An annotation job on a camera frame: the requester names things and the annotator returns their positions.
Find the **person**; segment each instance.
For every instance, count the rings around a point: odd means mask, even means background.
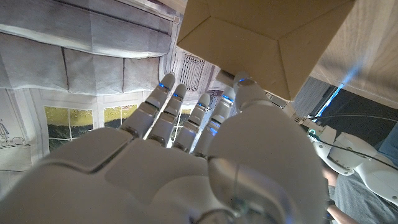
[[[378,152],[398,167],[398,123]],[[369,190],[358,173],[338,175],[324,164],[323,176],[328,180],[330,198],[335,201],[335,205],[327,207],[335,219],[333,223],[398,223],[398,207]]]

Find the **robotic hand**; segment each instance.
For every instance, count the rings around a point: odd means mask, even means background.
[[[320,223],[324,179],[305,133],[244,73],[189,152],[204,95],[172,148],[185,95],[168,74],[119,129],[101,128],[43,158],[0,202],[3,223]],[[229,119],[235,104],[239,113]]]

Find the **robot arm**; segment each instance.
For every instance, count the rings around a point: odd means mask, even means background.
[[[96,129],[43,158],[0,202],[0,220],[320,223],[324,180],[310,141],[244,74],[225,91],[204,130],[210,134],[198,140],[200,150],[193,151],[201,156],[187,152],[207,96],[173,147],[164,147],[185,94],[181,86],[143,140],[173,84],[166,75],[120,129]],[[232,103],[239,114],[228,118]]]
[[[341,133],[336,138],[335,129],[329,126],[319,126],[311,119],[297,118],[292,108],[284,108],[284,111],[306,130],[308,137],[313,141],[313,146],[318,156],[329,167],[341,175],[352,175],[357,172],[367,188],[385,200],[398,205],[397,170],[374,159],[333,146],[360,152],[394,166],[388,158],[378,154],[375,148],[356,136]]]

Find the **cable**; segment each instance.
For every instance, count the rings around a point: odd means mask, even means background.
[[[360,116],[360,117],[366,117],[366,118],[379,118],[379,119],[385,119],[388,121],[398,122],[398,120],[396,120],[396,119],[385,118],[385,117],[382,117],[379,115],[367,115],[367,114],[335,114],[335,115],[329,115],[329,116],[317,116],[317,117],[312,117],[309,119],[314,120],[314,119],[335,118],[335,117],[342,117],[342,116]]]
[[[390,164],[388,164],[388,163],[386,163],[386,162],[384,162],[384,161],[381,161],[380,159],[376,159],[376,158],[373,157],[373,156],[369,156],[369,155],[366,155],[366,154],[361,153],[361,152],[356,152],[356,151],[351,150],[351,149],[346,149],[346,148],[343,148],[343,147],[335,146],[335,145],[333,145],[333,144],[329,144],[329,143],[327,143],[327,142],[324,142],[324,141],[322,141],[322,140],[320,140],[320,139],[317,139],[317,140],[318,140],[318,142],[321,142],[321,143],[323,143],[323,144],[327,144],[328,146],[336,147],[336,148],[338,148],[338,149],[346,150],[346,151],[348,151],[348,152],[353,152],[353,153],[359,154],[359,155],[361,155],[361,156],[366,156],[366,157],[368,157],[368,158],[374,159],[375,161],[381,162],[382,164],[387,165],[387,166],[389,166],[389,167],[391,167],[391,168],[393,168],[393,169],[395,169],[395,170],[398,170],[398,168],[396,168],[395,166],[392,166],[392,165],[390,165]]]

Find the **cardboard box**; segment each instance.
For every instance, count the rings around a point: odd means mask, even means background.
[[[188,0],[177,45],[293,100],[353,7],[350,0]]]

